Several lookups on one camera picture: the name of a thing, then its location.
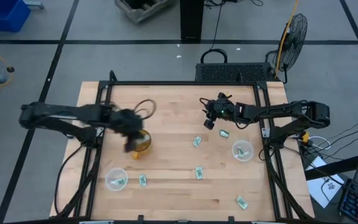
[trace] white cable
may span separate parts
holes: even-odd
[[[309,137],[309,139],[313,139],[313,138],[321,139],[321,140],[325,141],[325,142],[328,144],[328,147],[321,147],[321,146],[315,145],[315,144],[313,144],[313,147],[319,148],[319,149],[330,149],[330,148],[331,148],[331,143],[330,143],[327,139],[325,139],[325,138],[323,138],[323,137],[320,137],[320,136],[310,136],[310,137]]]

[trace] wooden table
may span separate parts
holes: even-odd
[[[78,106],[94,103],[98,82],[83,82]],[[94,220],[227,220],[273,221],[274,214],[265,162],[259,160],[262,149],[260,127],[251,124],[244,130],[234,123],[217,120],[212,131],[203,126],[205,114],[200,97],[216,99],[219,92],[232,94],[233,102],[255,104],[251,86],[113,86],[111,99],[121,108],[133,108],[150,98],[157,102],[154,116],[145,121],[145,129],[152,136],[152,150],[135,161],[123,152],[124,138],[106,131],[99,167],[94,205]],[[268,83],[272,105],[286,103],[282,83]],[[277,126],[290,118],[275,119]],[[230,132],[229,139],[219,136],[219,130]],[[193,146],[196,136],[203,138],[199,147]],[[254,147],[254,158],[249,162],[237,161],[231,147],[236,140],[249,141]],[[286,146],[298,149],[295,140]],[[76,139],[69,140],[65,158],[77,147]],[[282,161],[287,185],[296,201],[314,216],[306,185],[303,166],[298,154],[282,149]],[[60,209],[78,188],[85,150],[66,165],[60,179],[58,206]],[[195,167],[203,167],[203,180],[196,180]],[[104,176],[115,167],[125,169],[129,181],[124,190],[112,192],[104,184]],[[147,176],[147,187],[139,185],[139,174]],[[282,194],[277,188],[282,217],[285,216]],[[249,204],[241,210],[236,197],[241,195]],[[84,213],[88,193],[84,194],[81,212]]]

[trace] crate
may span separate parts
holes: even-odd
[[[125,2],[125,0],[114,0],[116,6],[125,13],[135,24],[143,21],[147,17],[155,14],[157,11],[167,7],[175,2],[175,0],[153,0],[155,4],[149,6],[144,4],[144,9],[133,9]]]
[[[23,0],[0,0],[0,31],[19,31],[29,14]]]

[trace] blue bin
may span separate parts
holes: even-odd
[[[0,0],[0,31],[19,31],[29,14],[23,0]]]

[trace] gray floor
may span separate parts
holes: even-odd
[[[44,0],[22,30],[1,33],[6,40],[59,40],[73,0]],[[256,7],[246,0],[223,6],[217,39],[278,40],[293,1],[264,0]],[[346,1],[358,26],[358,1]],[[204,10],[203,39],[212,39],[219,8]],[[302,0],[297,12],[308,19],[308,40],[357,40],[337,0]],[[179,5],[139,25],[132,24],[112,0],[80,0],[68,40],[164,40],[180,38]],[[261,62],[276,45],[216,45],[230,62]],[[16,68],[12,83],[0,89],[0,204],[21,150],[26,131],[17,119],[20,105],[37,101],[56,45],[1,44],[0,54]],[[47,103],[75,105],[81,82],[119,80],[194,80],[195,64],[210,45],[65,45],[47,96]],[[221,62],[209,55],[208,62]],[[4,71],[0,63],[0,72]],[[288,72],[289,100],[316,100],[331,107],[332,123],[312,134],[330,137],[358,123],[358,45],[306,45]],[[337,143],[327,154],[350,142]],[[53,187],[67,140],[51,131],[35,132],[5,222],[47,218]],[[358,141],[336,154],[358,155]]]

